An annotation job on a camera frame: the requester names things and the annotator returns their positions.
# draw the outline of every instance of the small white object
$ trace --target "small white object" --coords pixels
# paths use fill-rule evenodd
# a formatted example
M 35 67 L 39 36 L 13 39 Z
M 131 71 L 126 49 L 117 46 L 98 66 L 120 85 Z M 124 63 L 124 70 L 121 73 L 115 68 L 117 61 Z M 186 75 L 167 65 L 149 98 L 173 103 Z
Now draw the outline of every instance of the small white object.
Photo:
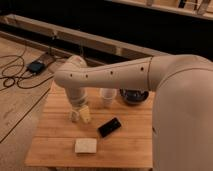
M 79 120 L 79 112 L 76 110 L 72 110 L 70 112 L 70 119 L 72 122 L 78 122 Z
M 91 122 L 91 115 L 90 115 L 90 110 L 89 110 L 89 106 L 87 105 L 84 105 L 82 107 L 80 107 L 78 109 L 78 112 L 79 112 L 79 115 L 82 119 L 82 121 L 86 124 L 90 123 Z
M 102 98 L 103 106 L 105 108 L 109 108 L 117 95 L 116 89 L 109 89 L 109 88 L 101 88 L 100 89 L 100 96 Z
M 78 138 L 75 142 L 75 153 L 96 153 L 97 139 Z

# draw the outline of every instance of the white cup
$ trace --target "white cup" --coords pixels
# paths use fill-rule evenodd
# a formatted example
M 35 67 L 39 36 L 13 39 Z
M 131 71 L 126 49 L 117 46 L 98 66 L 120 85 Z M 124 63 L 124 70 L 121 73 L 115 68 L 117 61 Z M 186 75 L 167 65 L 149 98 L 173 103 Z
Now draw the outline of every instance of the white cup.
M 100 96 L 105 108 L 109 108 L 117 95 L 116 89 L 101 88 Z

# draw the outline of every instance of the floor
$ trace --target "floor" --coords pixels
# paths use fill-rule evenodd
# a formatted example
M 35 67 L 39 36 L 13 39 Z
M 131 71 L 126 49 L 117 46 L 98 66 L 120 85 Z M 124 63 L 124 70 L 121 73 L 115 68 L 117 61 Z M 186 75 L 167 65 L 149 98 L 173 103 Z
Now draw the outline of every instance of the floor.
M 15 42 L 0 38 L 0 72 L 1 66 L 12 61 L 10 58 L 1 58 L 3 55 L 21 54 L 24 46 Z M 27 51 L 23 58 L 26 64 L 38 58 L 43 52 L 27 47 Z M 61 62 L 56 62 L 50 66 L 39 77 L 23 82 L 24 86 L 32 86 L 49 78 L 52 71 L 55 71 Z M 8 74 L 13 74 L 18 68 L 7 70 Z M 47 168 L 27 167 L 24 160 L 30 147 L 36 125 L 42 113 L 42 107 L 45 103 L 47 90 L 52 80 L 47 81 L 43 85 L 29 90 L 22 90 L 17 86 L 13 86 L 4 91 L 0 91 L 0 170 L 1 171 L 48 171 Z M 131 169 L 71 169 L 57 168 L 65 171 L 129 171 Z M 132 169 L 135 171 L 144 171 L 142 169 Z

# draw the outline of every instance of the black smartphone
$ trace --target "black smartphone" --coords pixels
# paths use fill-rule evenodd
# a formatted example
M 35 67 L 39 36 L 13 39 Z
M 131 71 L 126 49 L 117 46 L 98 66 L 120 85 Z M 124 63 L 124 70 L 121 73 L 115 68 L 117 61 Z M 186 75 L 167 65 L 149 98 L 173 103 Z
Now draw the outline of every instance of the black smartphone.
M 98 128 L 99 133 L 102 137 L 106 137 L 111 132 L 115 131 L 116 129 L 121 127 L 121 123 L 117 118 L 113 118 L 109 122 L 105 123 L 101 127 Z

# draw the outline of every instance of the table leg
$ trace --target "table leg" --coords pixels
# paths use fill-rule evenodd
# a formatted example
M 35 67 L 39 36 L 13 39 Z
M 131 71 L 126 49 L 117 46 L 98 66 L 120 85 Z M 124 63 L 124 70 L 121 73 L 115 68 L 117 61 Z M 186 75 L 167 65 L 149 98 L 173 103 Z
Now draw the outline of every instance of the table leg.
M 50 171 L 58 171 L 56 167 L 47 167 Z

